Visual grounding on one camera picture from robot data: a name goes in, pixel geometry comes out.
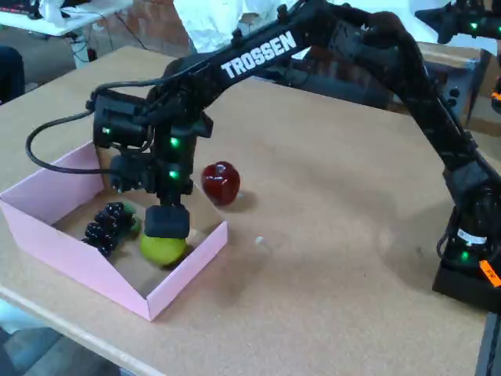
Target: table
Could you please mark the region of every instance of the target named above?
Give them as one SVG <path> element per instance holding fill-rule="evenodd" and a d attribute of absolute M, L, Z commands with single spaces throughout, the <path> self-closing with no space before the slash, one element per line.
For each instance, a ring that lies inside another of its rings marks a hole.
<path fill-rule="evenodd" d="M 169 61 L 120 49 L 2 106 L 0 189 L 36 170 L 31 129 L 80 112 L 98 84 L 154 78 Z M 245 199 L 223 211 L 229 244 L 157 320 L 25 255 L 3 218 L 0 298 L 139 375 L 474 374 L 485 313 L 431 291 L 452 202 L 412 118 L 257 79 L 207 113 L 214 134 L 195 176 L 231 161 Z M 82 120 L 34 151 L 52 161 L 90 137 Z M 500 168 L 499 140 L 475 137 Z"/>
<path fill-rule="evenodd" d="M 18 29 L 24 29 L 54 37 L 64 37 L 73 32 L 76 38 L 71 38 L 71 48 L 74 53 L 75 65 L 83 67 L 88 61 L 87 44 L 81 29 L 93 24 L 103 17 L 109 16 L 132 6 L 134 0 L 92 0 L 87 4 L 65 8 L 70 18 L 65 19 L 66 25 L 58 27 L 44 19 L 30 20 L 25 15 L 0 12 L 0 24 Z"/>

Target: black cable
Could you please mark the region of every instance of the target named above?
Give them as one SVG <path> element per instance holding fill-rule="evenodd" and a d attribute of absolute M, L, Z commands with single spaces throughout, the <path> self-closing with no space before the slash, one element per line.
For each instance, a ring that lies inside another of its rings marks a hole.
<path fill-rule="evenodd" d="M 115 16 L 116 18 L 119 19 L 120 22 L 123 23 L 123 25 L 125 26 L 125 28 L 128 30 L 129 33 L 131 33 L 131 35 L 135 38 L 136 41 L 138 41 L 138 43 L 146 50 L 146 51 L 149 51 L 145 46 L 144 44 L 141 42 L 141 39 L 139 39 L 139 37 L 134 33 L 134 31 L 131 30 L 131 28 L 125 23 L 124 20 L 122 20 L 122 18 L 120 16 L 118 16 L 118 14 L 115 13 Z"/>
<path fill-rule="evenodd" d="M 118 89 L 118 88 L 130 88 L 130 87 L 136 87 L 136 88 L 142 88 L 144 86 L 155 86 L 155 85 L 162 85 L 167 82 L 169 82 L 172 78 L 175 76 L 169 76 L 169 77 L 162 77 L 162 78 L 154 78 L 152 80 L 145 80 L 145 81 L 118 81 L 118 82 L 110 82 L 107 84 L 102 84 L 99 85 L 93 92 L 93 95 L 97 95 L 99 92 L 103 90 L 109 90 L 109 89 Z"/>
<path fill-rule="evenodd" d="M 100 16 L 105 24 L 106 24 L 106 31 L 108 33 L 108 39 L 110 40 L 110 52 L 114 50 L 114 47 L 113 47 L 113 40 L 111 38 L 111 33 L 110 33 L 110 24 L 108 23 L 108 20 L 106 19 L 105 16 L 103 16 L 101 13 L 98 13 L 98 12 L 92 12 L 92 11 L 88 11 L 88 10 L 85 10 L 83 12 L 75 12 L 73 10 L 69 10 L 69 9 L 62 9 L 63 12 L 66 12 L 66 13 L 73 13 L 73 14 L 97 14 L 98 16 Z"/>
<path fill-rule="evenodd" d="M 37 165 L 40 167 L 46 168 L 50 171 L 54 172 L 61 172 L 63 174 L 75 174 L 75 175 L 98 175 L 98 174 L 115 174 L 115 175 L 120 175 L 120 172 L 114 171 L 114 170 L 109 170 L 109 169 L 104 169 L 104 168 L 97 168 L 97 169 L 81 169 L 81 168 L 66 168 L 66 167 L 60 167 L 60 166 L 55 166 L 54 164 L 46 163 L 33 154 L 33 151 L 31 151 L 31 145 L 33 143 L 34 138 L 42 131 L 45 131 L 47 128 L 54 127 L 56 125 L 64 124 L 70 121 L 75 121 L 79 120 L 82 118 L 85 118 L 92 114 L 93 111 L 85 111 L 81 114 L 76 114 L 68 117 L 63 117 L 61 119 L 49 121 L 48 123 L 45 123 L 43 125 L 40 125 L 37 127 L 26 139 L 26 154 L 28 157 Z"/>
<path fill-rule="evenodd" d="M 85 46 L 82 47 L 81 49 L 79 49 L 77 52 L 73 52 L 73 56 L 76 58 L 76 59 L 79 59 L 82 63 L 91 63 L 90 60 L 83 60 L 80 56 L 78 56 L 77 54 L 82 52 L 84 49 L 88 48 L 90 46 L 90 42 L 91 42 L 91 36 L 92 36 L 92 26 L 89 28 L 89 31 L 88 31 L 88 36 L 87 36 L 87 40 L 85 41 Z M 94 37 L 94 42 L 96 42 L 96 47 L 94 48 L 94 51 L 97 51 L 99 50 L 99 39 Z"/>
<path fill-rule="evenodd" d="M 284 80 L 286 86 L 289 86 L 289 87 L 295 88 L 295 89 L 301 89 L 303 86 L 305 86 L 306 82 L 308 82 L 309 78 L 311 77 L 312 68 L 309 67 L 306 72 L 304 72 L 302 70 L 295 69 L 296 71 L 306 73 L 306 77 L 301 83 L 294 82 L 287 77 L 287 73 L 289 73 L 289 71 L 292 69 L 294 69 L 294 67 L 293 67 L 293 62 L 291 61 L 290 64 L 287 66 L 286 70 L 283 72 L 282 79 Z"/>
<path fill-rule="evenodd" d="M 466 131 L 464 130 L 463 126 L 461 125 L 461 122 L 459 118 L 457 117 L 457 114 L 452 110 L 450 105 L 445 101 L 445 97 L 440 94 L 438 95 L 438 100 L 440 104 L 445 108 L 445 110 L 449 113 L 449 116 L 451 117 L 452 121 L 454 122 L 454 125 L 456 126 L 456 129 L 460 133 L 460 135 L 465 138 L 469 139 L 470 137 L 467 135 Z M 473 151 L 473 157 L 475 161 L 484 169 L 485 172 L 489 174 L 489 177 L 494 179 L 498 184 L 501 184 L 501 176 L 499 173 L 485 160 L 485 158 L 480 154 L 478 150 Z"/>
<path fill-rule="evenodd" d="M 447 238 L 451 235 L 450 233 L 450 228 L 449 225 L 447 225 L 447 228 L 445 229 L 444 234 L 440 238 L 440 240 L 437 243 L 437 255 L 438 257 L 449 267 L 455 268 L 455 269 L 463 269 L 463 270 L 476 270 L 480 268 L 480 263 L 478 264 L 463 264 L 460 262 L 457 262 L 455 260 L 452 260 L 450 258 L 446 258 L 444 256 L 444 253 L 442 252 L 442 246 L 447 240 Z M 497 245 L 491 245 L 491 248 L 495 248 L 494 252 L 492 253 L 491 257 L 487 258 L 485 261 L 487 261 L 489 264 L 492 263 L 499 255 L 499 252 L 501 251 L 501 247 Z"/>
<path fill-rule="evenodd" d="M 191 67 L 187 67 L 186 69 L 184 70 L 181 70 L 179 71 L 178 73 L 176 74 L 172 74 L 170 76 L 167 76 L 167 77 L 162 77 L 162 78 L 158 78 L 157 80 L 154 80 L 154 81 L 157 81 L 157 83 L 153 84 L 153 85 L 165 85 L 167 84 L 168 82 L 174 80 L 175 78 L 181 76 L 182 74 L 186 73 L 187 71 L 191 70 L 191 69 L 194 69 L 195 67 L 197 67 L 200 63 L 197 63 Z M 150 106 L 148 108 L 146 108 L 145 112 L 143 113 L 143 115 L 147 115 L 149 114 L 151 111 L 153 111 L 155 109 L 155 107 L 157 107 L 160 103 L 162 103 L 162 101 L 167 98 L 168 95 L 170 95 L 171 93 L 166 91 L 164 94 L 162 94 L 161 96 L 159 96 L 157 98 L 157 100 L 155 100 L 155 102 L 151 103 Z"/>
<path fill-rule="evenodd" d="M 90 28 L 90 30 L 89 30 L 89 32 L 88 32 L 87 39 L 85 39 L 85 44 L 84 44 L 84 46 L 83 46 L 81 49 L 79 49 L 78 51 L 73 52 L 73 57 L 75 57 L 75 58 L 79 59 L 82 63 L 90 63 L 90 61 L 83 60 L 83 59 L 82 59 L 79 55 L 77 55 L 77 54 L 78 54 L 78 53 L 80 53 L 80 52 L 82 52 L 84 49 L 86 49 L 86 48 L 88 47 L 89 42 L 90 42 L 90 40 L 91 40 L 91 35 L 92 35 L 92 27 Z M 71 44 L 76 44 L 76 43 L 79 43 L 79 42 L 77 42 L 77 38 L 78 38 L 78 36 L 75 36 L 75 37 L 73 38 L 73 42 L 72 42 Z"/>

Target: pink cardboard box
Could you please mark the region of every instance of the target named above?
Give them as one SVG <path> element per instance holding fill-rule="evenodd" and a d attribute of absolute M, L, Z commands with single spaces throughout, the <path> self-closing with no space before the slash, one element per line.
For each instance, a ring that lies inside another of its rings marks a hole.
<path fill-rule="evenodd" d="M 104 168 L 107 150 L 89 143 L 62 157 L 56 165 Z M 191 214 L 187 239 L 190 253 L 174 269 L 147 262 L 139 250 L 140 236 L 123 241 L 109 259 L 80 240 L 85 227 L 107 202 L 123 201 L 144 220 L 154 194 L 133 191 L 117 195 L 101 175 L 68 175 L 41 169 L 0 194 L 0 206 L 18 246 L 61 273 L 90 287 L 134 313 L 153 320 L 217 255 L 228 241 L 228 224 L 195 186 L 183 197 Z"/>

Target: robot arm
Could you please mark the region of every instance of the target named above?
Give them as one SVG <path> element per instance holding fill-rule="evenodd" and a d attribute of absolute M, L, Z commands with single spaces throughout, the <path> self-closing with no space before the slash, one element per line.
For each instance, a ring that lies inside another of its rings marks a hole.
<path fill-rule="evenodd" d="M 397 94 L 444 162 L 455 209 L 438 245 L 442 260 L 477 269 L 479 260 L 495 257 L 501 179 L 428 77 L 413 37 L 392 13 L 371 14 L 325 0 L 299 1 L 290 11 L 281 5 L 274 23 L 246 37 L 236 31 L 231 45 L 216 52 L 176 60 L 162 78 L 135 84 L 155 84 L 147 99 L 111 90 L 132 83 L 93 92 L 88 109 L 95 112 L 94 143 L 121 151 L 110 166 L 113 185 L 118 191 L 143 188 L 160 199 L 146 213 L 145 234 L 188 235 L 189 213 L 180 197 L 193 188 L 196 138 L 211 136 L 213 123 L 204 109 L 230 86 L 312 45 L 366 68 Z M 472 254 L 468 260 L 462 258 L 465 251 Z"/>
<path fill-rule="evenodd" d="M 453 36 L 501 39 L 501 1 L 492 1 L 492 11 L 483 0 L 458 0 L 441 8 L 416 11 L 416 17 L 438 33 L 438 43 L 449 43 Z"/>

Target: person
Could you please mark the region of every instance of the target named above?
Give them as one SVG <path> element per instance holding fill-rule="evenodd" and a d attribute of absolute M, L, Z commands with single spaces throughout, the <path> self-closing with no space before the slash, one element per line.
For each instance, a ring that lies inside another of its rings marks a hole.
<path fill-rule="evenodd" d="M 23 57 L 17 50 L 0 45 L 0 103 L 24 94 Z"/>

